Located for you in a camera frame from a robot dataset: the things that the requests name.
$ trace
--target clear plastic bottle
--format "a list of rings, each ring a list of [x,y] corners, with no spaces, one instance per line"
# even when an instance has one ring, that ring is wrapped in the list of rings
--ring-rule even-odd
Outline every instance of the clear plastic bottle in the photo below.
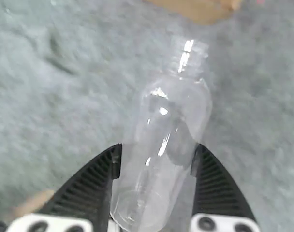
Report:
[[[166,225],[211,108],[203,79],[170,77],[145,89],[112,191],[110,213],[124,230],[157,232]]]

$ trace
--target screw hole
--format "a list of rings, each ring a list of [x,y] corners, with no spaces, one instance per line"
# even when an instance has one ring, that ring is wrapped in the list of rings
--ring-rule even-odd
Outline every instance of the screw hole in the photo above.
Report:
[[[84,229],[80,226],[70,227],[66,232],[84,232]]]
[[[215,222],[209,217],[202,217],[199,220],[199,228],[204,231],[213,231],[216,227]]]
[[[37,222],[33,224],[28,232],[45,232],[48,227],[48,224],[44,221]]]
[[[246,226],[245,224],[237,224],[235,226],[236,232],[252,232],[252,229],[250,229],[249,226]]]

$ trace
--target brown cardboard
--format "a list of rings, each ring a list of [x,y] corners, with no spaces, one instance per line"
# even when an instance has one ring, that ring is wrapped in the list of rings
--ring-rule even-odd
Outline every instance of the brown cardboard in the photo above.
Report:
[[[208,25],[228,18],[241,0],[147,0],[177,12],[192,21]]]

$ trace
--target white plastic part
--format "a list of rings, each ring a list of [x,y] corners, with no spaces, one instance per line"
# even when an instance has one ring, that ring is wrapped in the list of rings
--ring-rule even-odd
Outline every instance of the white plastic part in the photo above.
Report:
[[[45,232],[66,232],[71,227],[80,227],[82,232],[93,232],[92,224],[88,220],[49,216],[44,214],[28,214],[13,221],[6,232],[29,232],[32,226],[37,223],[47,224]]]
[[[199,221],[202,218],[210,218],[215,223],[215,228],[210,230],[212,232],[260,232],[258,224],[246,217],[233,217],[233,216],[223,216],[223,215],[213,215],[213,214],[196,214],[191,219],[189,232],[206,232],[200,228]],[[249,230],[237,231],[235,227],[237,225],[245,225]]]
[[[113,184],[110,213],[121,228],[156,232],[166,225],[211,108],[203,79],[170,77],[144,90]]]

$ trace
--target gray carpet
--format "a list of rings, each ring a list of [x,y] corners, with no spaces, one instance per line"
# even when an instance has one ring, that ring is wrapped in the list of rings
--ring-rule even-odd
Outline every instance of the gray carpet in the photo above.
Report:
[[[140,0],[0,0],[0,216],[119,142],[137,93],[175,75],[190,39],[186,75],[214,102],[204,144],[262,231],[294,232],[294,0],[246,0],[212,27]],[[186,231],[193,184],[173,232]]]

